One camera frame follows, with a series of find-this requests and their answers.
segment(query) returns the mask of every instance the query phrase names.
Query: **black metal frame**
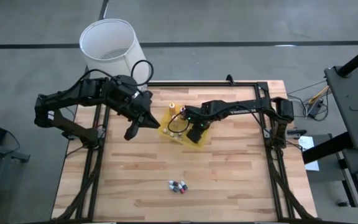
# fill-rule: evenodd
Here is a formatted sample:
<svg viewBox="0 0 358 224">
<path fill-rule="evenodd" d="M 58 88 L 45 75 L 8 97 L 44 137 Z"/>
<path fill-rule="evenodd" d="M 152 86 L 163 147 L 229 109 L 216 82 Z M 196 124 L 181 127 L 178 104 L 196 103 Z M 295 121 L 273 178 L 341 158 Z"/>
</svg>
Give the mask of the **black metal frame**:
<svg viewBox="0 0 358 224">
<path fill-rule="evenodd" d="M 255 97 L 257 99 L 262 97 L 261 91 L 263 92 L 264 96 L 270 97 L 269 87 L 267 85 L 267 82 L 235 82 L 234 83 L 232 78 L 231 77 L 229 78 L 229 76 L 228 76 L 228 80 L 229 80 L 228 82 L 176 82 L 176 81 L 150 82 L 149 86 L 150 87 L 161 87 L 161 86 L 165 86 L 165 87 L 173 87 L 173 86 L 252 87 L 255 90 Z M 100 111 L 101 111 L 101 106 L 99 105 L 95 109 L 94 120 L 93 120 L 94 128 L 96 128 L 98 126 Z M 326 222 L 326 221 L 322 221 L 322 220 L 307 220 L 307 219 L 295 218 L 295 213 L 293 211 L 293 205 L 291 204 L 289 198 L 286 197 L 286 195 L 284 195 L 284 196 L 285 196 L 285 200 L 286 200 L 289 217 L 286 218 L 283 216 L 282 205 L 280 202 L 280 195 L 279 195 L 278 187 L 277 187 L 277 181 L 273 178 L 273 173 L 277 172 L 277 171 L 273 170 L 275 168 L 273 168 L 272 166 L 269 165 L 270 163 L 273 162 L 273 159 L 271 156 L 272 148 L 269 146 L 269 136 L 264 135 L 264 129 L 267 128 L 266 120 L 265 120 L 265 116 L 263 113 L 258 113 L 258 114 L 259 114 L 260 122 L 262 124 L 261 130 L 262 130 L 262 136 L 264 138 L 265 151 L 266 151 L 266 155 L 267 155 L 266 156 L 267 165 L 268 165 L 268 170 L 269 170 L 270 182 L 272 185 L 273 199 L 274 199 L 278 222 L 279 223 L 327 223 L 327 224 L 328 223 L 332 223 L 332 224 L 337 223 L 337 224 L 340 224 L 339 222 Z M 103 128 L 105 128 L 106 130 L 108 129 L 108 121 L 109 121 L 109 108 L 106 107 L 106 111 L 105 111 L 104 119 L 103 119 Z M 41 223 L 90 223 L 93 221 L 94 207 L 95 207 L 96 196 L 97 196 L 97 191 L 98 191 L 98 181 L 99 181 L 99 175 L 100 175 L 100 170 L 101 170 L 101 161 L 103 158 L 103 151 L 104 151 L 105 136 L 106 136 L 106 134 L 102 137 L 100 148 L 95 149 L 95 150 L 94 149 L 88 150 L 85 167 L 84 167 L 83 179 L 82 179 L 82 183 L 81 183 L 81 190 L 78 193 L 78 195 L 75 197 L 73 203 L 71 203 L 71 205 L 68 207 L 68 210 L 70 210 L 70 212 L 68 212 L 68 213 L 65 212 L 65 214 L 63 214 L 59 218 L 51 219 L 46 222 L 36 222 L 36 223 L 38 223 L 38 224 L 41 224 Z M 92 156 L 93 156 L 94 151 L 97 151 L 98 155 L 96 158 L 96 163 L 95 163 L 94 169 L 90 173 L 91 161 L 92 161 Z M 278 161 L 279 173 L 282 178 L 282 181 L 285 183 L 286 186 L 288 186 L 287 174 L 285 172 L 283 157 L 279 151 L 277 151 L 277 161 Z M 91 195 L 90 195 L 90 200 L 89 200 L 88 214 L 84 218 L 83 217 L 83 207 L 84 207 L 84 202 L 85 202 L 84 198 L 85 198 L 86 192 L 90 189 L 91 185 L 92 185 L 92 189 L 91 189 Z M 71 219 L 71 216 L 73 215 L 74 210 L 76 210 L 75 218 Z M 118 223 L 132 224 L 134 222 L 118 222 Z M 209 222 L 209 223 L 218 224 L 218 223 L 223 223 L 223 222 Z"/>
</svg>

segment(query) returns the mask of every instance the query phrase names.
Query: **table leg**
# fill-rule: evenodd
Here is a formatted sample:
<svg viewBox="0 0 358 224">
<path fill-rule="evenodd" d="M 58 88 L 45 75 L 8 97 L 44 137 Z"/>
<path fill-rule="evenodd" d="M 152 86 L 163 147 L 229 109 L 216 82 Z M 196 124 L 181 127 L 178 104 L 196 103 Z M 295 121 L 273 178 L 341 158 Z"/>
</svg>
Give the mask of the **table leg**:
<svg viewBox="0 0 358 224">
<path fill-rule="evenodd" d="M 345 132 L 303 152 L 303 162 L 308 164 L 309 162 L 313 162 L 325 156 L 340 152 L 343 149 L 351 148 L 353 148 L 353 143 L 349 133 Z"/>
</svg>

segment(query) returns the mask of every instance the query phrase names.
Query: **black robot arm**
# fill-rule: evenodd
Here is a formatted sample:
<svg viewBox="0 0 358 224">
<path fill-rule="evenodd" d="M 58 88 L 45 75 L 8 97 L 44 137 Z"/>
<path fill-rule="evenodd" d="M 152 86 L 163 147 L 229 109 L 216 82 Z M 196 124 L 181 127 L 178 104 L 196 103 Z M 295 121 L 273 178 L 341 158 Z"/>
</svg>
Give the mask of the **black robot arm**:
<svg viewBox="0 0 358 224">
<path fill-rule="evenodd" d="M 104 104 L 118 115 L 132 121 L 124 138 L 132 139 L 138 128 L 158 128 L 160 124 L 150 112 L 152 93 L 140 91 L 132 77 L 118 75 L 77 81 L 71 88 L 51 95 L 39 95 L 35 103 L 34 123 L 43 128 L 56 127 L 64 136 L 74 135 L 87 146 L 98 145 L 98 130 L 84 128 L 62 116 L 60 108 L 71 105 Z"/>
<path fill-rule="evenodd" d="M 271 102 L 276 103 L 276 111 L 273 109 Z M 294 115 L 292 102 L 279 97 L 230 103 L 213 100 L 203 103 L 200 108 L 185 106 L 183 117 L 193 124 L 186 136 L 197 143 L 213 121 L 220 121 L 230 115 L 258 112 L 266 114 L 273 121 L 273 127 L 270 132 L 271 145 L 280 149 L 285 148 L 285 130 L 287 124 L 293 121 Z"/>
</svg>

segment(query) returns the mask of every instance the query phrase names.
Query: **wooden table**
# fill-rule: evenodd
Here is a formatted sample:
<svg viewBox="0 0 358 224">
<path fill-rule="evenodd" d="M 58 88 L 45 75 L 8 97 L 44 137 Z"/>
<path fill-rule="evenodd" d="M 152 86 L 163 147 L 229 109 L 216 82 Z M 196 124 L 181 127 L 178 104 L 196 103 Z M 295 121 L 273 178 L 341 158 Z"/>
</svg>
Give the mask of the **wooden table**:
<svg viewBox="0 0 358 224">
<path fill-rule="evenodd" d="M 268 81 L 268 85 L 272 98 L 286 98 L 283 81 Z M 254 89 L 248 87 L 149 90 L 154 93 L 152 114 L 157 119 L 170 102 L 200 106 L 209 100 L 255 99 Z M 91 127 L 93 116 L 94 107 L 79 106 L 75 121 Z M 114 111 L 109 118 L 94 221 L 277 221 L 262 133 L 252 115 L 213 123 L 202 150 L 170 142 L 156 129 L 139 129 L 134 139 L 126 141 L 123 136 L 130 123 Z M 79 141 L 72 141 L 68 152 L 79 146 Z M 59 216 L 78 193 L 85 157 L 86 149 L 66 159 L 52 217 Z M 288 146 L 284 161 L 292 192 L 316 216 L 301 152 Z M 174 193 L 168 189 L 168 180 L 185 180 L 189 190 Z M 281 191 L 280 198 L 286 215 Z"/>
</svg>

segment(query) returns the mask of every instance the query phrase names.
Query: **black cable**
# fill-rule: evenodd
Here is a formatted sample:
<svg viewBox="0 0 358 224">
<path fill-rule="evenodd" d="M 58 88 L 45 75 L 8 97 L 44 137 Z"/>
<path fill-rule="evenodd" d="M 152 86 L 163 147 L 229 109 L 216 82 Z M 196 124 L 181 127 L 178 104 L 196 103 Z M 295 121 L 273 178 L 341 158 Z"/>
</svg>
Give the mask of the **black cable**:
<svg viewBox="0 0 358 224">
<path fill-rule="evenodd" d="M 291 94 L 291 93 L 294 93 L 294 92 L 298 92 L 298 91 L 301 91 L 301 90 L 310 88 L 310 87 L 312 87 L 312 86 L 319 85 L 320 83 L 323 83 L 323 82 L 326 82 L 326 80 L 323 80 L 323 81 L 321 81 L 321 82 L 315 83 L 315 84 L 310 85 L 310 86 L 306 86 L 306 87 L 304 87 L 304 88 L 300 88 L 299 90 L 295 90 L 295 91 L 289 92 L 289 93 L 287 93 L 287 94 Z"/>
<path fill-rule="evenodd" d="M 141 83 L 141 84 L 136 84 L 136 85 L 132 85 L 132 84 L 129 84 L 129 83 L 126 83 L 127 85 L 131 85 L 131 86 L 142 86 L 142 85 L 145 85 L 145 84 L 148 84 L 149 81 L 153 78 L 153 75 L 154 75 L 154 66 L 151 64 L 151 62 L 149 62 L 148 60 L 139 60 L 137 61 L 134 66 L 132 67 L 132 70 L 131 70 L 131 77 L 133 78 L 134 77 L 134 71 L 135 71 L 135 68 L 136 68 L 136 65 L 142 63 L 142 62 L 146 62 L 149 66 L 150 66 L 150 75 L 149 77 L 146 79 L 145 82 Z"/>
<path fill-rule="evenodd" d="M 279 149 L 279 150 L 277 150 L 276 148 L 273 148 L 273 150 L 272 150 L 272 152 L 273 151 L 275 151 L 275 152 L 280 152 L 280 157 L 283 157 L 284 156 L 284 151 L 282 150 L 282 149 Z"/>
<path fill-rule="evenodd" d="M 209 116 L 214 116 L 215 114 L 218 114 L 218 113 L 223 112 L 223 111 L 225 111 L 225 110 L 228 110 L 228 109 L 230 109 L 230 108 L 236 108 L 236 107 L 242 107 L 242 108 L 248 110 L 248 111 L 250 112 L 250 114 L 255 118 L 256 122 L 258 122 L 259 126 L 260 126 L 263 130 L 265 130 L 266 132 L 270 133 L 267 129 L 265 129 L 265 128 L 263 127 L 262 123 L 261 123 L 261 122 L 258 120 L 258 118 L 255 116 L 254 112 L 252 112 L 252 110 L 250 110 L 248 107 L 246 107 L 246 106 L 244 106 L 244 105 L 227 106 L 227 107 L 225 107 L 225 108 L 223 108 L 223 109 L 221 109 L 221 110 L 215 112 L 214 114 L 209 114 L 209 115 L 200 114 L 200 113 L 197 113 L 197 112 L 195 112 L 195 111 L 193 111 L 193 113 L 197 114 L 198 116 L 209 117 Z M 171 119 L 171 121 L 168 123 L 168 130 L 169 130 L 169 131 L 171 131 L 171 129 L 169 128 L 169 125 L 171 124 L 171 122 L 172 122 L 179 114 L 180 114 L 180 113 L 176 114 L 175 117 L 173 117 L 173 118 Z M 293 144 L 293 143 L 290 142 L 290 141 L 287 141 L 287 140 L 285 140 L 285 139 L 281 139 L 281 138 L 278 138 L 278 137 L 275 137 L 275 138 L 277 138 L 278 140 L 281 140 L 281 141 L 283 141 L 283 142 L 285 141 L 285 142 L 287 142 L 287 143 L 289 143 L 289 144 L 291 144 L 291 145 L 297 147 L 297 148 L 300 149 L 301 151 L 302 151 L 302 149 L 303 149 L 302 146 L 300 146 L 300 145 L 298 145 L 298 144 Z"/>
<path fill-rule="evenodd" d="M 6 131 L 6 132 L 9 133 L 9 134 L 13 137 L 13 139 L 15 139 L 16 144 L 17 144 L 17 148 L 11 150 L 10 152 L 5 153 L 4 156 L 6 156 L 6 155 L 8 155 L 8 154 L 10 154 L 10 153 L 16 152 L 18 149 L 20 149 L 20 143 L 19 143 L 19 141 L 16 139 L 15 135 L 13 135 L 10 131 Z"/>
<path fill-rule="evenodd" d="M 145 82 L 141 83 L 141 84 L 135 84 L 135 85 L 134 85 L 134 84 L 130 84 L 130 83 L 125 83 L 125 82 L 123 82 L 123 83 L 125 83 L 126 85 L 130 85 L 130 86 L 141 86 L 141 85 L 147 84 L 147 83 L 152 79 L 152 77 L 153 77 L 153 75 L 154 75 L 154 67 L 153 67 L 153 65 L 151 64 L 151 62 L 149 62 L 148 60 L 139 60 L 139 61 L 137 61 L 137 62 L 135 63 L 135 65 L 132 67 L 131 77 L 133 76 L 133 71 L 134 71 L 136 65 L 138 65 L 138 64 L 141 63 L 141 62 L 146 62 L 146 63 L 148 63 L 148 65 L 150 65 L 150 75 L 149 75 L 148 79 L 147 79 Z M 90 73 L 92 73 L 92 72 L 101 72 L 101 73 L 103 73 L 105 76 L 107 76 L 107 77 L 109 77 L 109 78 L 111 78 L 111 79 L 117 80 L 114 76 L 110 75 L 109 73 L 107 73 L 107 72 L 105 72 L 105 71 L 103 71 L 103 70 L 94 68 L 94 69 L 91 69 L 91 70 L 88 70 L 87 72 L 85 72 L 85 73 L 74 83 L 73 86 L 71 86 L 68 90 L 66 90 L 66 91 L 64 91 L 64 92 L 60 92 L 60 94 L 57 95 L 56 97 L 57 97 L 57 98 L 62 97 L 62 96 L 64 96 L 64 95 L 66 95 L 67 93 L 69 93 L 70 91 L 72 91 L 72 90 L 80 83 L 80 81 L 82 81 L 82 79 L 84 79 L 88 74 L 90 74 Z"/>
<path fill-rule="evenodd" d="M 80 149 L 83 149 L 83 148 L 85 148 L 86 146 L 81 146 L 81 147 L 79 147 L 78 149 L 74 149 L 73 151 L 71 151 L 71 152 L 69 152 L 68 154 L 66 154 L 66 156 L 65 156 L 65 158 L 67 158 L 69 155 L 71 155 L 71 154 L 73 154 L 74 152 L 76 152 L 76 151 L 78 151 L 78 150 L 80 150 Z"/>
<path fill-rule="evenodd" d="M 67 106 L 65 108 L 73 115 L 73 118 L 74 118 L 75 117 L 74 112 L 72 110 L 68 109 Z"/>
<path fill-rule="evenodd" d="M 295 99 L 297 99 L 297 100 L 300 101 L 300 103 L 302 104 L 302 107 L 303 107 L 303 111 L 302 111 L 302 113 L 304 114 L 303 117 L 306 117 L 306 111 L 307 111 L 307 109 L 306 109 L 306 107 L 305 107 L 305 104 L 304 104 L 303 100 L 302 100 L 301 98 L 298 98 L 298 97 L 296 97 L 296 96 L 291 96 L 291 95 L 289 95 L 289 94 L 287 94 L 287 96 L 292 97 L 292 98 L 295 98 Z"/>
<path fill-rule="evenodd" d="M 183 132 L 185 132 L 185 131 L 189 128 L 190 121 L 188 121 L 188 120 L 187 120 L 187 125 L 186 125 L 186 127 L 185 127 L 183 130 L 181 130 L 181 131 L 172 131 L 171 128 L 169 127 L 169 126 L 171 125 L 172 121 L 173 121 L 174 119 L 176 119 L 176 117 L 178 117 L 180 114 L 182 114 L 182 113 L 184 113 L 184 112 L 185 112 L 185 111 L 182 111 L 182 112 L 177 113 L 177 114 L 169 121 L 167 128 L 168 128 L 168 130 L 169 130 L 170 132 L 172 132 L 172 133 L 183 133 Z"/>
</svg>

